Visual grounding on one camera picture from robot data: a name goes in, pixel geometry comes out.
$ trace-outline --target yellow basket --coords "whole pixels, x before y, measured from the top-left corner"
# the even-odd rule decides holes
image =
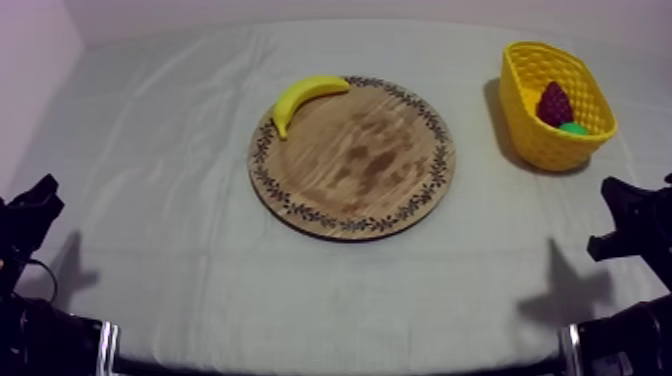
[[[537,103],[551,81],[567,93],[574,120],[588,135],[561,131],[536,116]],[[543,170],[565,171],[581,165],[618,129],[583,62],[544,43],[517,42],[504,49],[499,97],[514,148],[524,160]]]

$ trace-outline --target white tablecloth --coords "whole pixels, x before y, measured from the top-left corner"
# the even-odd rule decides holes
[[[515,158],[497,100],[503,47],[540,39],[583,58],[620,122],[589,166]],[[665,292],[639,259],[594,263],[612,229],[609,175],[649,188],[672,169],[672,64],[552,35],[411,21],[241,25],[89,50],[12,185],[51,172],[67,206],[38,258],[59,305],[122,327],[121,351],[205,369],[463,370],[534,360],[555,330]],[[424,221],[365,244],[278,222],[250,186],[252,132],[312,74],[383,78],[436,108],[457,169]],[[48,293],[39,271],[24,293]]]

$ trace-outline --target cable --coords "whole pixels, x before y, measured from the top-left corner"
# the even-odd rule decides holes
[[[56,276],[54,275],[54,272],[52,272],[51,269],[49,269],[49,267],[47,265],[45,265],[40,260],[30,259],[30,260],[26,261],[26,264],[28,264],[28,265],[39,265],[39,266],[42,267],[42,269],[44,269],[49,274],[49,277],[51,277],[51,281],[53,282],[53,285],[54,285],[54,290],[51,293],[51,299],[49,299],[49,303],[53,304],[54,301],[56,300],[56,297],[58,296],[58,280],[56,280]]]

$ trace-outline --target white wall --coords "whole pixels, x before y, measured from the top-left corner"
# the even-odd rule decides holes
[[[202,25],[411,18],[501,26],[672,54],[671,0],[65,0],[87,43]]]
[[[3,197],[51,97],[82,49],[82,41],[61,0],[0,1]]]

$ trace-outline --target toy fruit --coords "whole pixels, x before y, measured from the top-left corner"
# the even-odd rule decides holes
[[[580,125],[578,125],[574,122],[565,123],[565,124],[561,125],[560,128],[558,128],[558,129],[563,130],[565,132],[579,134],[579,135],[583,135],[583,136],[588,134],[588,131],[586,130],[586,128],[584,128],[584,127],[582,127],[582,126],[580,126]]]
[[[574,121],[574,113],[569,104],[569,97],[557,82],[551,81],[541,95],[537,105],[537,116],[553,127]]]
[[[273,108],[273,123],[281,140],[287,139],[287,127],[301,104],[315,97],[343,93],[350,84],[339,76],[311,76],[296,82],[280,96]]]

